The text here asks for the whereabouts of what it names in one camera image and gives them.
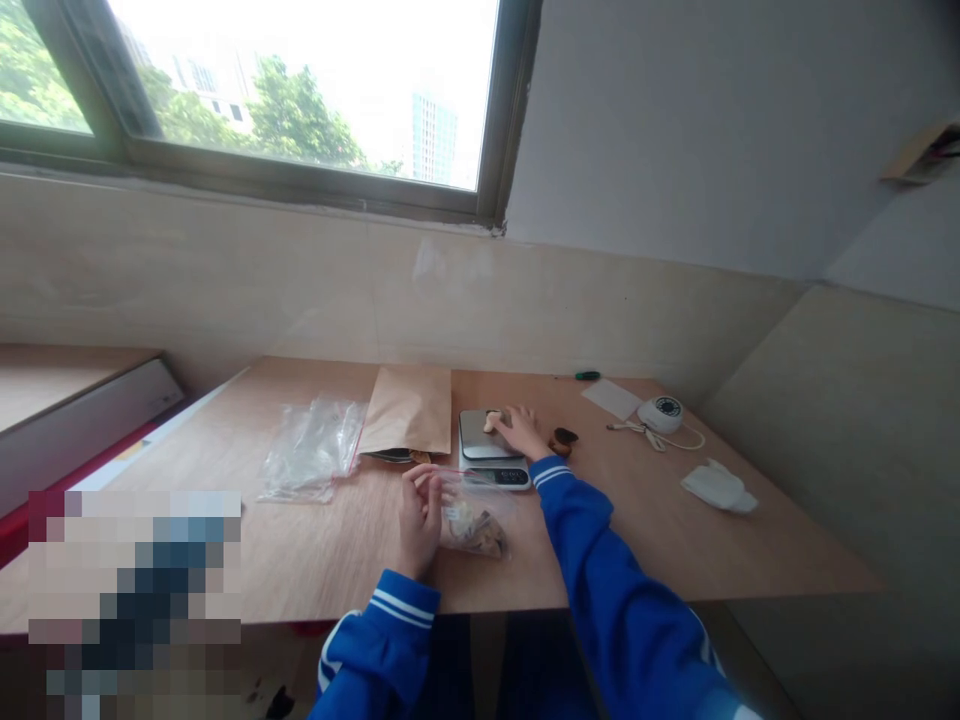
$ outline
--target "clear plastic bag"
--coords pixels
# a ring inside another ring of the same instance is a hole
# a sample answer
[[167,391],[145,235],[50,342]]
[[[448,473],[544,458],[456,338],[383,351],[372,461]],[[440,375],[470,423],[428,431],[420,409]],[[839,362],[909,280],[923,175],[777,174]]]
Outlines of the clear plastic bag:
[[366,403],[317,398],[283,406],[280,431],[260,468],[261,502],[328,503],[334,480],[356,466]]
[[442,468],[443,529],[441,547],[509,560],[504,523],[516,512],[509,492],[472,472]]

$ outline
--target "window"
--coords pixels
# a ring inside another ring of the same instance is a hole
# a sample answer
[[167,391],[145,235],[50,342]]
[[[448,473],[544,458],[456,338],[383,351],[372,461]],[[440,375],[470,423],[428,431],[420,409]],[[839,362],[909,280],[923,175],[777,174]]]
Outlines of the window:
[[[216,92],[217,83],[213,79],[213,71],[193,60],[187,61],[190,64],[190,72],[193,74],[194,87],[200,92]],[[154,67],[150,65],[139,65],[141,68]]]
[[541,2],[0,0],[0,160],[495,225]]
[[21,0],[0,0],[0,120],[90,132]]

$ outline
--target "person's right hand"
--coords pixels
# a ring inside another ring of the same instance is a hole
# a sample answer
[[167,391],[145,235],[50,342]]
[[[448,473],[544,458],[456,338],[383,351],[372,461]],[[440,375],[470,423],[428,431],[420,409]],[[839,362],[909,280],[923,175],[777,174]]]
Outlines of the person's right hand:
[[502,417],[494,420],[493,426],[510,443],[511,447],[526,455],[530,462],[543,460],[543,458],[553,455],[550,448],[547,447],[547,443],[540,437],[537,430],[537,414],[533,410],[523,405],[510,405],[503,410],[510,413],[512,427],[504,425]]

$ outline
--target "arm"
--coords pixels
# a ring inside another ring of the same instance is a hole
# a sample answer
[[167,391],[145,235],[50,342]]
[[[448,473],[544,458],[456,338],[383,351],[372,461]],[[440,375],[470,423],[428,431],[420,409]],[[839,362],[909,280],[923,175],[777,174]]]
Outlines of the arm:
[[400,480],[398,572],[384,570],[366,610],[347,613],[324,643],[310,720],[402,716],[420,695],[440,593],[410,578],[426,574],[440,542],[435,469],[419,465]]
[[381,720],[413,707],[439,602],[436,590],[384,570],[363,614],[345,615],[323,645],[311,720]]
[[614,718],[746,720],[699,619],[647,577],[610,529],[613,506],[578,480],[536,433],[532,413],[510,409],[497,426],[530,468],[570,600],[577,635]]

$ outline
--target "person's left hand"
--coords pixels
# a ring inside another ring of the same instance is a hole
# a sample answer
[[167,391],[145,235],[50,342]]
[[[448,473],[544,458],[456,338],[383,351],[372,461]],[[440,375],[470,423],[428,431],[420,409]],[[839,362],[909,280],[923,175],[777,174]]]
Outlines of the person's left hand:
[[[436,465],[418,465],[400,478],[400,557],[394,568],[401,575],[420,581],[440,544],[441,488]],[[417,480],[423,478],[417,487]]]

